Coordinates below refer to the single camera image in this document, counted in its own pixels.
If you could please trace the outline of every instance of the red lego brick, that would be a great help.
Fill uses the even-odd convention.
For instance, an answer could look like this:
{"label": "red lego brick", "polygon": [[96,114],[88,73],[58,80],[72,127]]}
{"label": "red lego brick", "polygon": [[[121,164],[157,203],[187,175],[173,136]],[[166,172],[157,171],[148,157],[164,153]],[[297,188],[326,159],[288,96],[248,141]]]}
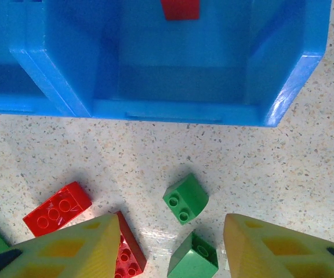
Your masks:
{"label": "red lego brick", "polygon": [[121,230],[121,241],[114,278],[130,278],[144,272],[146,259],[123,214],[119,211],[117,216]]}
{"label": "red lego brick", "polygon": [[199,19],[199,0],[161,0],[167,20]]}
{"label": "red lego brick", "polygon": [[72,182],[23,218],[34,236],[54,232],[85,211],[92,202],[79,186]]}

